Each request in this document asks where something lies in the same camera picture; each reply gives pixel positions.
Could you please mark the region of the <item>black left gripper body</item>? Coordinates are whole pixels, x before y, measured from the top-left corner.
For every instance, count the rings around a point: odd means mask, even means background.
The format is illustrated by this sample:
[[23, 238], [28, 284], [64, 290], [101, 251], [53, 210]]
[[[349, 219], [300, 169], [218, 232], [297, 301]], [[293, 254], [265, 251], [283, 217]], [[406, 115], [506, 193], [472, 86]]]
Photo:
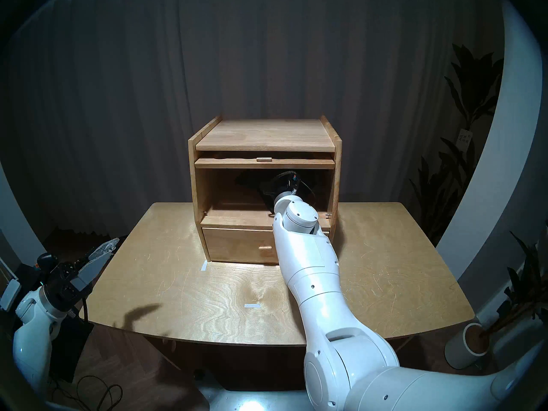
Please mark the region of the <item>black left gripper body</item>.
[[53, 308], [68, 312], [81, 299], [86, 299], [93, 291], [92, 284], [78, 290], [71, 280], [78, 274], [77, 267], [70, 262], [61, 262], [49, 273], [44, 285], [45, 296]]

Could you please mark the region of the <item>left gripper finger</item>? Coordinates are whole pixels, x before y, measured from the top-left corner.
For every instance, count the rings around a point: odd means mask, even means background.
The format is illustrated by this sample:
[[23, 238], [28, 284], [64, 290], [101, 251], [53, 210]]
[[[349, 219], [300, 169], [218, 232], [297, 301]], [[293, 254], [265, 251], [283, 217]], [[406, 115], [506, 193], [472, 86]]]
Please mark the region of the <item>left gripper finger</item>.
[[81, 292], [96, 277], [100, 275], [104, 265], [110, 258], [109, 253], [91, 253], [86, 256], [86, 263], [78, 273], [70, 280], [70, 284]]
[[98, 246], [98, 248], [96, 248], [95, 250], [93, 250], [87, 255], [87, 259], [89, 261], [93, 261], [103, 256], [104, 254], [114, 254], [118, 246], [118, 243], [119, 243], [119, 238], [115, 238], [101, 244], [100, 246]]

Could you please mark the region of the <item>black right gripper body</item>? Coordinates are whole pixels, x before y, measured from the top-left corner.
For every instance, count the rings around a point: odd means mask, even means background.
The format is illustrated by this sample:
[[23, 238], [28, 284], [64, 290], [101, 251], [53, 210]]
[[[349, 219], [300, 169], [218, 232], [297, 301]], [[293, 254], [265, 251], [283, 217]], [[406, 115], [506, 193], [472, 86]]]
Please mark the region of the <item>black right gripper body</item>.
[[271, 180], [261, 182], [261, 197], [267, 206], [274, 206], [280, 194], [292, 194], [292, 172], [285, 171]]

